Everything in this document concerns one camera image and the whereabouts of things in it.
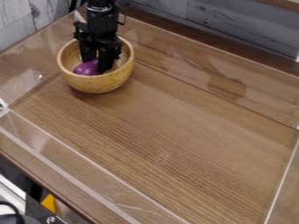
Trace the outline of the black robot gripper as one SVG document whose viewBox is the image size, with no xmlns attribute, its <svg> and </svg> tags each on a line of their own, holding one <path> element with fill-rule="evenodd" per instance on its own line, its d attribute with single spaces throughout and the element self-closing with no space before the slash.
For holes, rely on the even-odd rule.
<svg viewBox="0 0 299 224">
<path fill-rule="evenodd" d="M 127 21 L 119 20 L 122 7 L 118 0 L 87 0 L 85 7 L 87 21 L 74 23 L 74 37 L 79 41 L 82 61 L 89 62 L 98 57 L 98 71 L 103 74 L 114 66 L 115 54 L 122 53 L 118 27 Z"/>
</svg>

